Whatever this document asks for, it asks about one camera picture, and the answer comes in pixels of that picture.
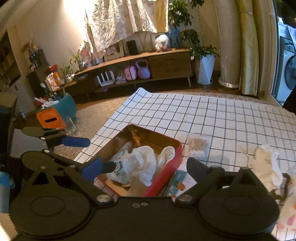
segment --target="plaid tablecloth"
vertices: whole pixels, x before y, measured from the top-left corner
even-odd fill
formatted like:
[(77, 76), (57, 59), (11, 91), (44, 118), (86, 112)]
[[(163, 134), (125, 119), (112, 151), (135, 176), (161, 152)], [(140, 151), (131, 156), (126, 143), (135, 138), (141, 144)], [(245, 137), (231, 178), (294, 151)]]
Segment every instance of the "plaid tablecloth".
[[(262, 144), (279, 149), (278, 164), (286, 172), (296, 164), (295, 114), (271, 105), (240, 100), (167, 93), (150, 93), (139, 88), (104, 124), (91, 145), (75, 161), (84, 163), (128, 124), (165, 134), (183, 146), (186, 170), (189, 133), (212, 136), (208, 166), (220, 165), (226, 171), (249, 166), (255, 150)], [(294, 240), (295, 232), (276, 227), (279, 240)]]

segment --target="wooden cabinet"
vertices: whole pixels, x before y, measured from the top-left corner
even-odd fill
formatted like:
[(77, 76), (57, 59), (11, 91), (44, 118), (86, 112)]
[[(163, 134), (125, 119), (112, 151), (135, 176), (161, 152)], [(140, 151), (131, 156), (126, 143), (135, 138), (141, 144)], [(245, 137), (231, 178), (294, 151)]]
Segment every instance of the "wooden cabinet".
[(152, 78), (180, 78), (192, 75), (190, 53), (168, 53), (148, 57)]

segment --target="white cloth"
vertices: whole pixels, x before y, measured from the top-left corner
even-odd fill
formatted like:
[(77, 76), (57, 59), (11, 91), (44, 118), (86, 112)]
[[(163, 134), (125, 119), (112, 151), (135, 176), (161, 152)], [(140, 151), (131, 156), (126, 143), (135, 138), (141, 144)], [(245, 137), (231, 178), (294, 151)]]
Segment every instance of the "white cloth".
[(157, 159), (154, 150), (149, 146), (134, 148), (132, 153), (120, 150), (110, 160), (116, 163), (116, 169), (107, 173), (107, 177), (124, 185), (136, 184), (139, 180), (148, 187), (161, 173), (166, 163), (174, 157), (175, 149), (171, 146), (165, 147)]
[(91, 0), (85, 9), (84, 39), (101, 56), (100, 51), (135, 32), (167, 32), (167, 9), (168, 0)]
[(129, 158), (123, 161), (123, 169), (129, 182), (132, 181), (133, 177), (136, 177), (145, 186), (151, 185), (156, 165), (154, 150), (149, 146), (133, 149)]
[(283, 182), (283, 175), (276, 162), (278, 155), (278, 151), (269, 145), (261, 145), (251, 163), (253, 172), (269, 192), (273, 189), (279, 190)]
[(291, 177), (288, 186), (288, 197), (281, 208), (278, 227), (281, 229), (296, 229), (296, 166), (287, 174)]
[(175, 149), (172, 146), (167, 146), (161, 151), (161, 154), (157, 158), (157, 166), (153, 179), (158, 177), (165, 165), (175, 157), (175, 154)]

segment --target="curtain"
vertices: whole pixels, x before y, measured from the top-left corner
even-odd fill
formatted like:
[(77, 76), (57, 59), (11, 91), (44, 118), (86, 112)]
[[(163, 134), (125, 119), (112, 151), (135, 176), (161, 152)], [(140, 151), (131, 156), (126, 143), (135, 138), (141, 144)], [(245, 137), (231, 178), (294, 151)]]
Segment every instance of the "curtain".
[(168, 31), (168, 0), (95, 0), (86, 9), (85, 41), (105, 50), (138, 31)]
[(257, 95), (259, 52), (257, 31), (250, 0), (237, 0), (242, 29), (242, 67), (240, 91), (244, 95)]

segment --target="photo frame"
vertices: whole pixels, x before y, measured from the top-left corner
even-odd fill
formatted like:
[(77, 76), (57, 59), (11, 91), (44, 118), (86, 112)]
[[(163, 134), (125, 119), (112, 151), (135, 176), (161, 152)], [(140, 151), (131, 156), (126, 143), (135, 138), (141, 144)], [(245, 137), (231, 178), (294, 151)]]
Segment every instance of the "photo frame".
[(122, 40), (122, 45), (123, 45), (123, 53), (124, 53), (124, 56), (130, 56), (130, 53), (128, 51), (128, 46), (126, 44), (126, 41), (125, 40)]
[(112, 46), (106, 49), (106, 54), (104, 55), (105, 61), (122, 58), (124, 57), (123, 45), (122, 40), (118, 43), (113, 44)]

